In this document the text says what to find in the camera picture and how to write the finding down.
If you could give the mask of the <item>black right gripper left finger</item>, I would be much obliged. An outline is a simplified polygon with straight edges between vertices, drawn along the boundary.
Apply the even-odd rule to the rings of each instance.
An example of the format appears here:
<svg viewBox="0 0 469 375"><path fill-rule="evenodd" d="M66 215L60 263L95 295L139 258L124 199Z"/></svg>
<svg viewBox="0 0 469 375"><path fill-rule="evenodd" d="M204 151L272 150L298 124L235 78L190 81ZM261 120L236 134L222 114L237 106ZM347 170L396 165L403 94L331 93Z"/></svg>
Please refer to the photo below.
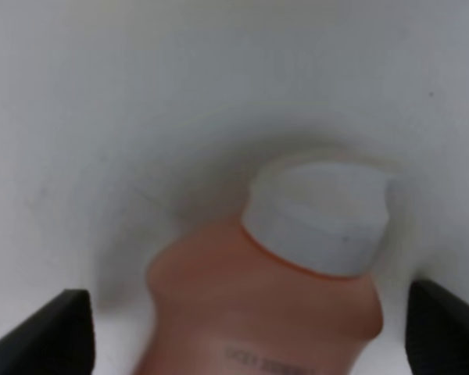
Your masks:
<svg viewBox="0 0 469 375"><path fill-rule="evenodd" d="M95 328L87 290L65 290L0 339L0 374L91 374Z"/></svg>

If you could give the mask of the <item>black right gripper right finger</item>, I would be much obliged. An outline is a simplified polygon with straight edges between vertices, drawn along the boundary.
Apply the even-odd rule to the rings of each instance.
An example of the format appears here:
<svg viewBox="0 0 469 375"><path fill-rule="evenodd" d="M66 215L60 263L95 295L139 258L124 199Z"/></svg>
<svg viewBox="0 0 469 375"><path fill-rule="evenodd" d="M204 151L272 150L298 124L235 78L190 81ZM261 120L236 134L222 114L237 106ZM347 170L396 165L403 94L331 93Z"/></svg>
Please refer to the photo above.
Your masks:
<svg viewBox="0 0 469 375"><path fill-rule="evenodd" d="M431 280L414 281L405 350L413 374L469 375L469 305Z"/></svg>

